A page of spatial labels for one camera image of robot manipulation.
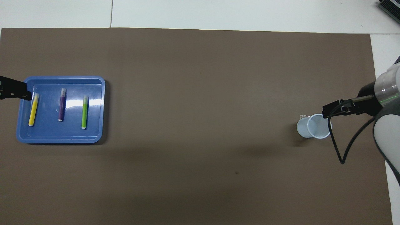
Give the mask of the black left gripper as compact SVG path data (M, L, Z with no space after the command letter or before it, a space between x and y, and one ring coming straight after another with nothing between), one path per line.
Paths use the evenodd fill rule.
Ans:
M0 77L0 100L18 98L26 101L32 100L32 93L28 91L27 84L7 77Z

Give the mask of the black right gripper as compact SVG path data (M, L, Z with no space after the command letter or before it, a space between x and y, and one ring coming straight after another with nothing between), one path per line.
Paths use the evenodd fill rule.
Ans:
M323 118L364 113L372 117L376 116L383 107L376 98L374 87L375 81L363 86L359 90L357 97L352 100L340 99L326 104L322 107Z

